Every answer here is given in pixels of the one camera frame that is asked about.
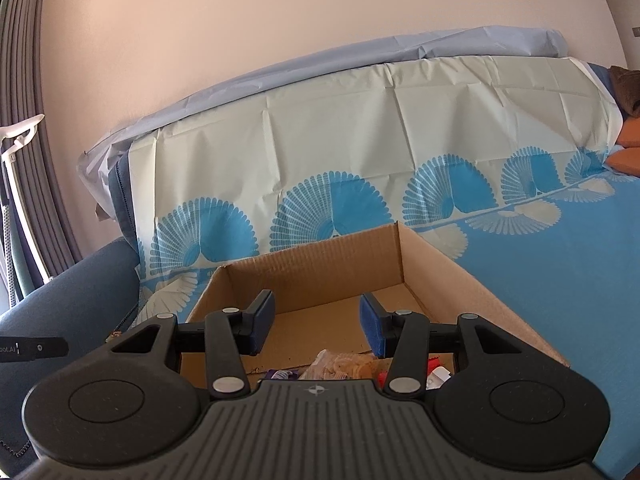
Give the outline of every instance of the brown blanket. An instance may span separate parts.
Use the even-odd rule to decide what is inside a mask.
[[[614,65],[609,68],[609,76],[622,109],[632,117],[640,117],[640,70]]]

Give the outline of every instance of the cardboard box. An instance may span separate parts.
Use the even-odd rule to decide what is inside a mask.
[[[323,349],[369,351],[359,297],[373,292],[388,310],[408,308],[433,322],[475,312],[538,350],[567,362],[466,270],[402,224],[390,224],[263,254],[219,267],[188,321],[228,306],[246,308],[264,288],[276,317],[260,355],[243,356],[252,383],[269,368],[303,368]],[[184,354],[180,373],[205,388],[204,354]]]

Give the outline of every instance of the snack package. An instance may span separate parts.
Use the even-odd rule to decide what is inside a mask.
[[[372,379],[376,371],[376,357],[322,350],[305,370],[300,380],[325,381],[340,379]]]

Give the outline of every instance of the orange pillow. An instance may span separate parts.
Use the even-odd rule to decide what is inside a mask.
[[[640,119],[627,118],[622,124],[616,144],[625,148],[640,148]]]
[[[607,164],[614,170],[640,176],[640,148],[627,148],[607,157]]]

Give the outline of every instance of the crosshair logo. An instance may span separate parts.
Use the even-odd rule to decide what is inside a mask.
[[[320,394],[324,394],[326,388],[324,386],[320,386],[320,384],[315,384],[314,386],[306,389],[310,394],[314,394],[316,397]]]

